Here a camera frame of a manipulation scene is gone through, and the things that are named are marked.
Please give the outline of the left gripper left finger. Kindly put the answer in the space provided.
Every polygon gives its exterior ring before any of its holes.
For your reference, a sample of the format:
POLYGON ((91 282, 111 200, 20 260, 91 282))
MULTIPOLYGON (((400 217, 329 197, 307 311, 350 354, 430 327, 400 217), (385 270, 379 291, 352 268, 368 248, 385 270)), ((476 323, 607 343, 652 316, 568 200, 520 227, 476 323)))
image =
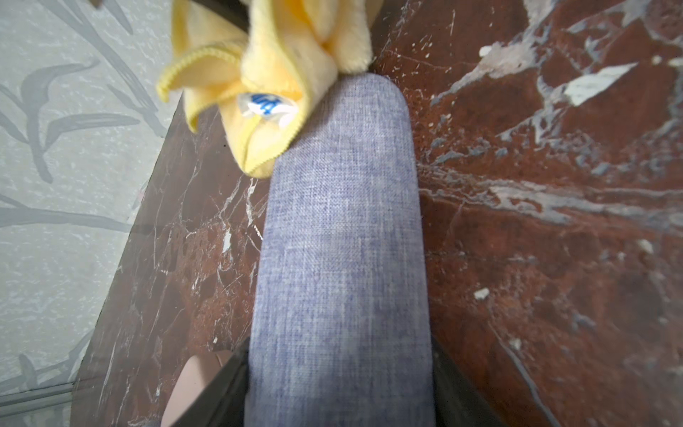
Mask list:
POLYGON ((243 426, 249 385, 249 342, 240 343, 197 400, 172 426, 243 426))

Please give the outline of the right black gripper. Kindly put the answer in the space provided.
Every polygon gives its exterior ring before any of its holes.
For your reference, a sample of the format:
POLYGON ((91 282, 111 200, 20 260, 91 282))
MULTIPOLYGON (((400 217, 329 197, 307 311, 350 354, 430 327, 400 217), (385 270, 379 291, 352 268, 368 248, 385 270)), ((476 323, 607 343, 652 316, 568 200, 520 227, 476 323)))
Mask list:
POLYGON ((218 14, 241 30, 248 30, 250 27, 248 8, 240 0, 195 0, 195 3, 218 14))

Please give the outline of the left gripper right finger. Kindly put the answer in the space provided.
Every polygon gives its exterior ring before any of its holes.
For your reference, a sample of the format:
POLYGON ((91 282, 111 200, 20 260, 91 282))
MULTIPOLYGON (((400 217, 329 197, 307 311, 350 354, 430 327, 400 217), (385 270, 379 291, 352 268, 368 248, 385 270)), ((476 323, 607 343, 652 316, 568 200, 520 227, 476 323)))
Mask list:
POLYGON ((461 372, 435 337, 431 339, 436 425, 505 427, 496 411, 461 372))

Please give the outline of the yellow microfiber cloth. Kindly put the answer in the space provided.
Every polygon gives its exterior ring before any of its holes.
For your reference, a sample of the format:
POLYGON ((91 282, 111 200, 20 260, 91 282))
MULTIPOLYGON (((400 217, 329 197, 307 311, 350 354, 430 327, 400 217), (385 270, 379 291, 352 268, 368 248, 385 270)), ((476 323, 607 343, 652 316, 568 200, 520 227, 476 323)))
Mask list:
POLYGON ((181 92, 192 132, 217 108, 238 167, 264 179, 339 76, 368 70, 382 3, 242 2, 248 30, 195 1, 172 4, 174 56, 156 89, 162 101, 181 92))

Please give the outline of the pink eyeglass case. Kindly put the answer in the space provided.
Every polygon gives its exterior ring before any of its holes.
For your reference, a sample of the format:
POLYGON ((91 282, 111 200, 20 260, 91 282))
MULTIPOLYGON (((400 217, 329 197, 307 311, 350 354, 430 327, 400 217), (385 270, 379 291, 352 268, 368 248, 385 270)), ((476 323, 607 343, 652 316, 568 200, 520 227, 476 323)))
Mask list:
POLYGON ((183 369, 168 400, 160 426, 172 426, 197 400, 231 358, 230 350, 192 356, 183 369))

